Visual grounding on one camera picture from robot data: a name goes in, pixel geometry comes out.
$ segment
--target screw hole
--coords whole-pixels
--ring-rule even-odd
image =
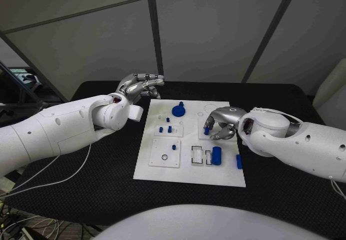
[[[344,151],[346,150],[346,146],[345,146],[345,144],[341,145],[339,150],[341,150],[341,152],[344,152]]]

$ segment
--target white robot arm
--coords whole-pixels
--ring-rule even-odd
[[[223,130],[211,136],[227,140],[239,131],[243,144],[264,157],[277,157],[305,172],[346,183],[346,131],[303,122],[292,123],[286,113],[254,108],[247,113],[237,107],[221,107],[210,115],[205,128],[215,122]]]
[[[21,123],[0,128],[0,177],[40,159],[76,152],[120,130],[128,119],[142,120],[142,96],[161,94],[165,76],[130,74],[116,93],[44,109]]]

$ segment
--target silver robotic hand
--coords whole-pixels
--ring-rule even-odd
[[[285,112],[254,108],[221,107],[210,115],[205,128],[223,130],[214,140],[231,139],[236,131],[243,144],[264,157],[277,157],[288,165],[325,179],[346,183],[346,131],[303,122]]]
[[[161,98],[165,76],[130,74],[115,93],[44,109],[21,123],[0,128],[0,177],[40,159],[76,152],[142,120],[142,96]]]

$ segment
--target blue object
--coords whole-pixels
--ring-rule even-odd
[[[239,169],[244,169],[243,157],[240,154],[237,154],[237,167],[239,167]]]
[[[213,148],[211,163],[214,165],[221,165],[223,164],[223,148],[220,146],[215,146]]]
[[[179,105],[174,107],[172,114],[177,117],[182,117],[187,114],[187,109],[185,109],[185,103],[184,102],[181,102]]]
[[[207,128],[204,129],[204,134],[205,134],[205,135],[210,134],[210,127],[207,127]]]

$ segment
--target black tablecloth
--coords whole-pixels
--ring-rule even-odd
[[[116,91],[119,81],[86,82],[73,98],[80,100]],[[296,85],[166,82],[159,87],[164,99],[230,101],[250,111],[272,108],[324,124],[309,99]],[[112,225],[149,209],[177,204],[207,204],[250,210],[282,219],[329,238],[346,236],[346,201],[334,192],[331,181],[266,158],[243,146],[247,188],[190,183],[133,180],[151,99],[143,98],[141,122],[91,146],[87,164],[76,177],[54,186],[8,198],[18,209],[48,218]],[[66,179],[80,168],[89,147],[61,156],[24,189]],[[19,184],[47,166],[44,159],[28,166]]]

